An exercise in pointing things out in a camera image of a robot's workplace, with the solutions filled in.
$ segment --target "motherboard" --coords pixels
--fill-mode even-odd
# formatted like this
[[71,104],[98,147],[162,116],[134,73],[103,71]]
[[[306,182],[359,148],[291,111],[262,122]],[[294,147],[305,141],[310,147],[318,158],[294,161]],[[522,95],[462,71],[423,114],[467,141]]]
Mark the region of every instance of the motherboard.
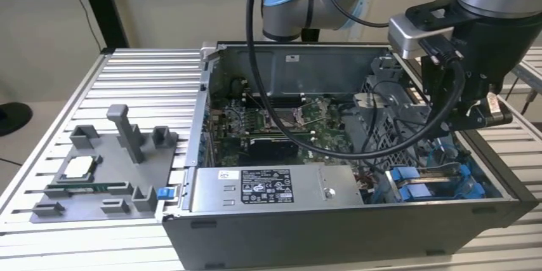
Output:
[[[339,104],[330,96],[283,98],[273,101],[285,126],[303,140],[326,149],[351,151],[341,120]],[[283,135],[259,97],[250,93],[212,110],[216,164],[270,166],[322,163],[347,164],[305,150]]]

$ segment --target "barcode sticker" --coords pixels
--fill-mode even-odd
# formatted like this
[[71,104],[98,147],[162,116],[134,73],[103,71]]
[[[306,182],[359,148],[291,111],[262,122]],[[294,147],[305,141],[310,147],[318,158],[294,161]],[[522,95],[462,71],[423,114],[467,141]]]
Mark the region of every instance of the barcode sticker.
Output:
[[219,171],[219,180],[239,180],[239,171]]
[[487,94],[487,103],[490,104],[490,112],[493,114],[501,112],[499,100],[497,99],[497,95],[491,92]]

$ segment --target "connector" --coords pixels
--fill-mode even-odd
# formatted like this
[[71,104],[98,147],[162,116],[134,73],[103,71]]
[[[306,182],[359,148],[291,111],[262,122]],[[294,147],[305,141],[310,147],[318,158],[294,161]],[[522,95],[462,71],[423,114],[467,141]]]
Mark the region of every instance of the connector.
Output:
[[462,54],[443,35],[422,38],[419,45],[429,54],[435,65],[442,65],[449,68],[449,64],[453,61],[463,59]]

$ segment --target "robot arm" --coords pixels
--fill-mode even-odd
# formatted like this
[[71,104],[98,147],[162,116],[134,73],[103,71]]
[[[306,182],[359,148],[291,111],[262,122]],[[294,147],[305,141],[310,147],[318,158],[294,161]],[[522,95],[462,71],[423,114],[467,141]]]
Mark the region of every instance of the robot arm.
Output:
[[435,0],[390,19],[389,39],[399,55],[422,56],[423,88],[431,96],[434,113],[454,85],[450,72],[427,56],[421,41],[442,35],[461,52],[467,84],[447,120],[454,130],[512,121],[509,109],[495,95],[541,30],[541,0]]

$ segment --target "blue latch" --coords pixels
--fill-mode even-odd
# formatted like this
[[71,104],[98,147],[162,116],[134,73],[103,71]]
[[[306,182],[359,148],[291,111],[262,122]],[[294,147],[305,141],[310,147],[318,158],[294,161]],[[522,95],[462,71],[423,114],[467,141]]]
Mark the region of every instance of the blue latch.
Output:
[[171,200],[175,198],[175,189],[163,187],[159,189],[159,192],[156,193],[156,198],[158,200]]

